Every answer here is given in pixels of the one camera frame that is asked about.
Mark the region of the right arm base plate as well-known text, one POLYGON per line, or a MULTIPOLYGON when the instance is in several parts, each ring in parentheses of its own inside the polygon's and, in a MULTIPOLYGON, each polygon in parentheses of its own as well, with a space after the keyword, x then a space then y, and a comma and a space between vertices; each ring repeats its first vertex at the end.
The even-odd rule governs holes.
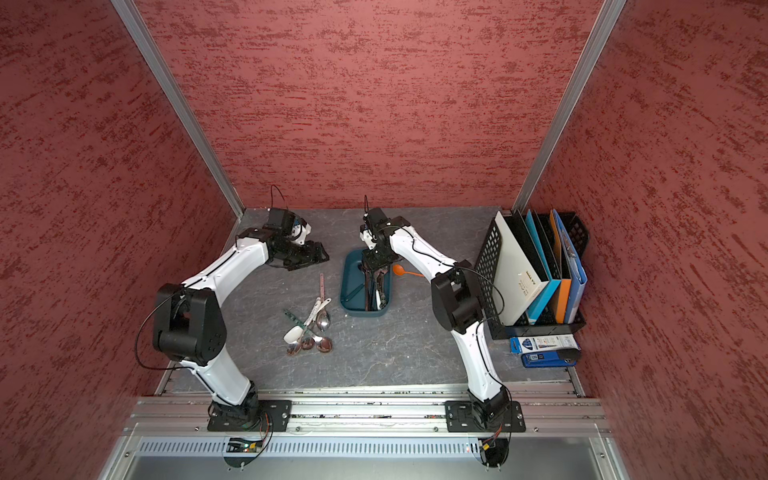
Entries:
POLYGON ((511 401, 496 409, 477 402, 447 401, 444 404, 447 430, 451 433, 524 433, 525 419, 519 402, 511 401))

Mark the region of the gold spoon green handle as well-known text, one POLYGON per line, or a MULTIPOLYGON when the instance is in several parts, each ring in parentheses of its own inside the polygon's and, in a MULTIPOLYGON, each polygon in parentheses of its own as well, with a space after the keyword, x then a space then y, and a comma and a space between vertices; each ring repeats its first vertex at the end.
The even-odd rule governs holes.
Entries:
POLYGON ((351 293, 349 293, 345 297, 344 301, 347 303, 351 302, 360 292, 363 291, 364 288, 365 288, 364 284, 358 285, 351 293))

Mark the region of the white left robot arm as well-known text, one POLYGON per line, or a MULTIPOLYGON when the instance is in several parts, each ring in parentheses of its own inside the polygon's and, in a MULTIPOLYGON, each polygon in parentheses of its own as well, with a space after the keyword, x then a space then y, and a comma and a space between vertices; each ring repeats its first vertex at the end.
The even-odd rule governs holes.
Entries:
POLYGON ((240 232, 208 267, 158 291, 152 346, 200 381, 211 394, 214 418, 228 417, 247 429, 259 415, 256 387, 226 349, 222 305, 262 266, 294 271, 328 261, 323 245, 310 240, 310 233, 310 224, 293 211, 272 208, 263 226, 240 232))

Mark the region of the green patterned spoon handle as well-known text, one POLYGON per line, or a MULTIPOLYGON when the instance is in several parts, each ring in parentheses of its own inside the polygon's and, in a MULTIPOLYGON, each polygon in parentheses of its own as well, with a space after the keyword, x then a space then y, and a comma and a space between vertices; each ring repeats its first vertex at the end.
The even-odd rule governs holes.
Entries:
POLYGON ((308 325, 304 321, 302 321, 299 317, 297 317, 295 314, 293 314, 290 310, 284 309, 283 313, 286 316, 286 318, 294 324, 294 326, 292 327, 293 330, 298 330, 298 331, 307 330, 308 325))

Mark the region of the orange plastic spoon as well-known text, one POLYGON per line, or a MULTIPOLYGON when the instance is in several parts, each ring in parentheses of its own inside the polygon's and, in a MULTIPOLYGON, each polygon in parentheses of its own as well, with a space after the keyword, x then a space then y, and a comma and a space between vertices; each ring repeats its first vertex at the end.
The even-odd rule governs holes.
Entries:
POLYGON ((396 276, 406 276, 406 275, 410 275, 410 276, 416 276, 416 277, 421 277, 421 278, 423 278, 423 275, 422 275, 421 273, 418 273, 418 272, 412 272, 412 271, 408 271, 408 270, 406 270, 406 269, 405 269, 405 268, 404 268, 402 265, 400 265, 400 264, 395 264, 395 265, 393 265, 393 266, 392 266, 392 268, 391 268, 391 270, 392 270, 392 272, 393 272, 393 273, 394 273, 396 276))

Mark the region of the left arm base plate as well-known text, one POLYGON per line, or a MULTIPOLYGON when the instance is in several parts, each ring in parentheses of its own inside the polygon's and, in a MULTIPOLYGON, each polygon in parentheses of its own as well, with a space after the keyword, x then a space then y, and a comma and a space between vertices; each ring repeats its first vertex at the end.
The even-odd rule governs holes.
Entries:
POLYGON ((287 430, 293 403, 290 400, 257 400, 239 406, 212 402, 209 432, 278 432, 287 430))

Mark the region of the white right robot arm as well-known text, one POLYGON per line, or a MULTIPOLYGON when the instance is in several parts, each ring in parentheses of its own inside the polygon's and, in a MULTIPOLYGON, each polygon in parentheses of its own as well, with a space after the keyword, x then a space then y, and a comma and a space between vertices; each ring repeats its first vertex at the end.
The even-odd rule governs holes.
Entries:
POLYGON ((366 306, 384 304, 381 278, 395 263, 405 260, 415 267, 430 283, 436 320, 459 349, 473 420, 482 430, 495 427, 511 407, 511 394, 498 378, 485 340, 483 286, 493 282, 469 262, 459 262, 434 248, 405 218, 389 217, 380 208, 365 211, 360 238, 366 245, 361 254, 361 270, 369 290, 366 306))

